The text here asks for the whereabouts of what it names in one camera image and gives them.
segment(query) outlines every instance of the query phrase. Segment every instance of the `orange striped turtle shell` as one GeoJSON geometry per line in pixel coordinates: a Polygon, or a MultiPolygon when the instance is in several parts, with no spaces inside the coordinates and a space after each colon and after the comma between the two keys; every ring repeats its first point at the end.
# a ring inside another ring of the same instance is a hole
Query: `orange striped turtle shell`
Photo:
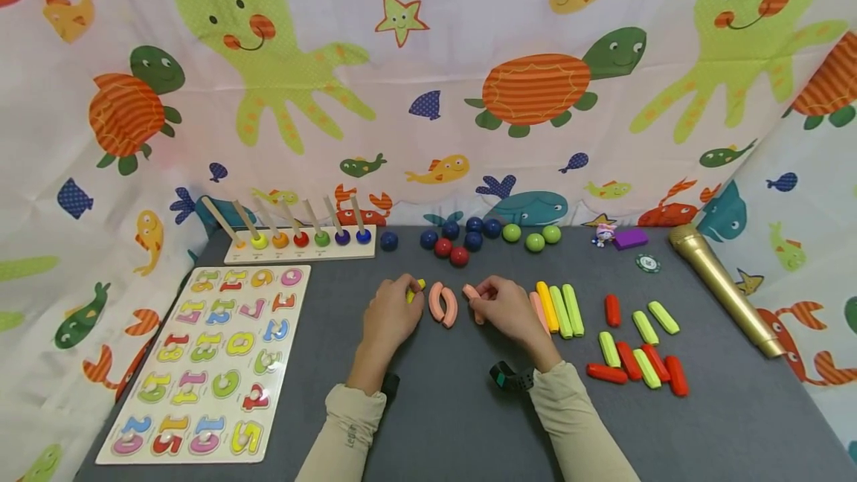
{"type": "Polygon", "coordinates": [[[497,65],[483,84],[485,108],[518,126],[552,120],[575,104],[590,68],[567,54],[532,54],[497,65]]]}
{"type": "Polygon", "coordinates": [[[142,80],[122,73],[93,79],[100,88],[89,104],[89,125],[113,156],[135,154],[164,125],[164,105],[142,80]]]}
{"type": "Polygon", "coordinates": [[[846,32],[798,95],[802,115],[828,115],[857,99],[857,35],[846,32]]]}

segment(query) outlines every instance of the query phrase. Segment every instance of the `green octopus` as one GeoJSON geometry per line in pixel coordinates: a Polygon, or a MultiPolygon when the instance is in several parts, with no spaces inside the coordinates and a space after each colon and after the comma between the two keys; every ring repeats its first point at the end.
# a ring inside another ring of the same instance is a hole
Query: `green octopus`
{"type": "Polygon", "coordinates": [[[699,32],[699,59],[680,80],[662,91],[631,122],[633,133],[646,130],[678,100],[695,92],[673,130],[684,143],[705,111],[717,86],[726,87],[726,127],[744,118],[746,95],[764,71],[778,103],[794,88],[792,55],[801,48],[833,42],[847,29],[844,20],[796,24],[813,0],[697,0],[694,25],[699,32]]]}
{"type": "Polygon", "coordinates": [[[176,0],[182,20],[199,41],[223,55],[244,79],[244,98],[238,106],[238,138],[253,146],[259,139],[259,121],[265,109],[275,114],[283,142],[304,154],[304,143],[286,108],[291,100],[321,131],[342,139],[337,123],[312,99],[322,91],[355,114],[372,121],[376,113],[333,70],[340,65],[368,61],[368,52],[356,45],[334,42],[309,53],[298,48],[287,0],[176,0]]]}

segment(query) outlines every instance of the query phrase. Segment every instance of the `blue bead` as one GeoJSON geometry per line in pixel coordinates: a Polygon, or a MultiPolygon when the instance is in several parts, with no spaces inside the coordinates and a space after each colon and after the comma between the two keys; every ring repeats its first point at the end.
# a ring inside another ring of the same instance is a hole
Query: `blue bead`
{"type": "Polygon", "coordinates": [[[394,251],[399,247],[399,237],[391,231],[385,231],[380,235],[380,249],[384,251],[394,251]]]}
{"type": "Polygon", "coordinates": [[[438,235],[431,229],[426,229],[420,235],[420,245],[426,250],[434,250],[434,245],[437,244],[438,235]]]}
{"type": "Polygon", "coordinates": [[[481,233],[481,227],[483,227],[483,223],[481,222],[481,218],[478,216],[468,218],[467,223],[464,224],[464,228],[467,229],[468,233],[472,231],[481,233]]]}
{"type": "Polygon", "coordinates": [[[496,239],[503,231],[503,224],[498,219],[489,218],[483,223],[483,233],[490,239],[496,239]]]}
{"type": "Polygon", "coordinates": [[[443,238],[456,240],[458,238],[458,233],[461,232],[461,228],[458,227],[456,222],[447,222],[443,224],[443,227],[440,228],[440,234],[443,235],[443,238]]]}
{"type": "Polygon", "coordinates": [[[363,228],[362,233],[357,231],[356,239],[360,244],[368,244],[372,240],[372,233],[368,232],[368,229],[363,228]]]}
{"type": "Polygon", "coordinates": [[[481,233],[478,231],[468,231],[464,235],[464,247],[469,251],[479,251],[481,248],[481,233]]]}

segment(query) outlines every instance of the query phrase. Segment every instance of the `pink curved piece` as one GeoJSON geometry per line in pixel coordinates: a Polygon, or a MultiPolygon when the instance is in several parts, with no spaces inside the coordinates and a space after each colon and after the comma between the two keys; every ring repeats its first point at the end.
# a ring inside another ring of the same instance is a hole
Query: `pink curved piece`
{"type": "Polygon", "coordinates": [[[440,291],[443,290],[443,283],[435,281],[428,291],[428,310],[431,313],[434,322],[443,320],[443,309],[440,308],[440,291]]]}
{"type": "Polygon", "coordinates": [[[446,314],[443,317],[442,324],[449,330],[455,324],[455,319],[458,317],[458,302],[455,300],[455,292],[446,286],[440,291],[440,296],[446,302],[446,314]]]}
{"type": "MultiPolygon", "coordinates": [[[[479,298],[479,292],[477,292],[477,289],[473,289],[473,285],[464,285],[461,291],[464,296],[467,296],[468,301],[474,301],[476,298],[479,298]]],[[[479,325],[485,324],[485,317],[481,316],[481,314],[476,311],[473,312],[473,319],[476,320],[479,325]]]]}
{"type": "Polygon", "coordinates": [[[548,320],[545,318],[545,308],[542,307],[542,299],[539,297],[538,292],[530,292],[530,303],[533,306],[533,311],[538,316],[538,321],[542,323],[542,328],[545,328],[545,333],[550,335],[551,329],[548,328],[548,320]]]}

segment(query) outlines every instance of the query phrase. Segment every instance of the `toy figurine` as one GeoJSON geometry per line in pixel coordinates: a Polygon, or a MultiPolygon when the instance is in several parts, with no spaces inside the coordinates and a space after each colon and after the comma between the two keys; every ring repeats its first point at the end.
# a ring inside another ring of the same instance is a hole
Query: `toy figurine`
{"type": "Polygon", "coordinates": [[[609,223],[599,223],[596,230],[594,230],[594,239],[592,239],[592,244],[597,245],[599,248],[603,248],[604,243],[613,240],[615,234],[616,226],[610,225],[609,223]]]}

